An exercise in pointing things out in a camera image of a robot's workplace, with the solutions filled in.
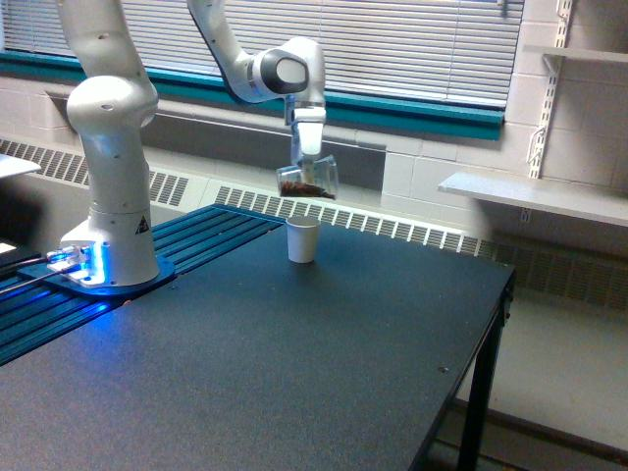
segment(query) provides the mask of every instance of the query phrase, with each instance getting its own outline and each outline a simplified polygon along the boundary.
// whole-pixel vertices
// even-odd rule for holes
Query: warning label
[[[150,226],[148,226],[148,222],[146,221],[146,217],[142,216],[141,221],[137,225],[137,231],[135,231],[135,235],[144,234],[150,231]]]

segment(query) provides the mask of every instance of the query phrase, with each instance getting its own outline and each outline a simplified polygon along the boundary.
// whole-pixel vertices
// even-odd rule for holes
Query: radiator vent
[[[619,263],[606,265],[603,261],[583,260],[578,254],[571,256],[496,243],[449,228],[320,201],[310,203],[278,198],[253,188],[246,190],[222,185],[215,202],[283,218],[313,216],[334,226],[489,258],[515,265],[516,283],[521,288],[628,310],[628,267]]]
[[[42,178],[89,186],[87,162],[82,155],[1,139],[0,154],[38,164],[41,170],[37,175]],[[188,183],[185,177],[150,172],[150,200],[178,207]]]

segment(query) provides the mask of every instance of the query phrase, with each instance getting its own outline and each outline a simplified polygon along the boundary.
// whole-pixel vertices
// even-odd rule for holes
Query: teal window frame
[[[7,50],[0,52],[0,72],[37,79],[80,82],[85,74],[76,58]],[[162,95],[234,105],[219,77],[146,68]],[[382,128],[383,131],[416,131],[499,140],[502,110],[401,100],[379,96],[326,91],[330,124]],[[284,111],[281,100],[254,105],[258,109]]]

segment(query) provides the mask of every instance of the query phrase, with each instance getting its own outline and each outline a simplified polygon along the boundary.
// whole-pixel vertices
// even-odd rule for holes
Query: window
[[[6,47],[72,55],[55,0],[4,0]],[[185,0],[123,0],[149,67],[219,75]],[[523,0],[228,0],[250,53],[296,35],[324,47],[329,90],[504,108]]]

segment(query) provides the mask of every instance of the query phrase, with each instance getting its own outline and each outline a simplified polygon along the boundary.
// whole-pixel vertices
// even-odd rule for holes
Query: wall shelf
[[[41,167],[33,162],[0,154],[0,179],[37,172],[38,170],[41,170]]]
[[[628,54],[619,52],[594,51],[590,49],[575,49],[569,47],[532,46],[524,47],[526,52],[537,52],[544,56],[564,57],[577,61],[608,62],[615,64],[628,64]]]
[[[439,190],[628,227],[628,193],[610,189],[474,170],[452,175],[439,185]]]

